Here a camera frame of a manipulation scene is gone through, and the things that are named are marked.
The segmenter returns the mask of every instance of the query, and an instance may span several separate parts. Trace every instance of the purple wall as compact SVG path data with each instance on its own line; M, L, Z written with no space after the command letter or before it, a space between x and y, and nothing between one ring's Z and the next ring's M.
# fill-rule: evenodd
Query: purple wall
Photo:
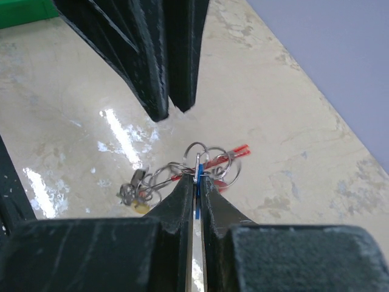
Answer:
M248 2L389 173L389 1Z

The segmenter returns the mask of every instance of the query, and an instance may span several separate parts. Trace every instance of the green object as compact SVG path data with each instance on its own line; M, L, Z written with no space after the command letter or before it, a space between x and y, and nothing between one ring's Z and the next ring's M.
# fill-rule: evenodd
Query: green object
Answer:
M0 29L56 16L51 0L0 0Z

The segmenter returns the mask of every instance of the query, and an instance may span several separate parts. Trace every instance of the beige floor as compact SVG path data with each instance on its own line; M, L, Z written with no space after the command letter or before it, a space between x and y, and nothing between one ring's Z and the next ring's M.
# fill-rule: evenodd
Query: beige floor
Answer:
M358 224L389 256L388 175L244 0L212 1L196 106L170 113L150 121L60 19L0 30L0 133L38 218L138 216L115 196L134 169L247 143L225 193L241 212Z

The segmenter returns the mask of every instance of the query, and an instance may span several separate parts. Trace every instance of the blue plastic clip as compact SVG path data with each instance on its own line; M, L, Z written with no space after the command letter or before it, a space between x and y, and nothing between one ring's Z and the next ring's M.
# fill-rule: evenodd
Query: blue plastic clip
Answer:
M200 219L200 187L201 187L201 177L204 173L204 166L202 164L199 165L199 173L197 179L197 193L196 193L196 219Z

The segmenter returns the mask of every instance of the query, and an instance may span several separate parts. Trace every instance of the keychain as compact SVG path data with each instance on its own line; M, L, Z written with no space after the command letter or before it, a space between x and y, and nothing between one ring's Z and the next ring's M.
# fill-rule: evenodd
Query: keychain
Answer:
M198 153L200 158L205 156L205 161L201 164L201 168L204 169L203 175L207 175L214 180L214 184L219 192L225 191L239 178L241 161L238 158L251 154L247 144L234 148L231 151L225 151L221 147L206 147L203 143L194 142L186 149L183 163L169 162L154 173L149 173L148 169L137 169L131 178L131 182L124 183L120 187L118 196L122 199L122 204L131 206L139 214L146 214L152 207L162 201L160 189L163 189L173 181L179 180L183 173L195 175L196 169L190 168L186 163L188 153L195 145L201 145L204 148L202 153ZM221 154L210 159L210 151L220 151ZM221 164L223 163L227 163L227 165L222 167ZM233 180L226 182L224 178L234 163L236 164L237 173ZM170 178L157 183L159 175L166 171L169 172L168 177ZM155 195L158 196L158 202L153 204L151 200Z

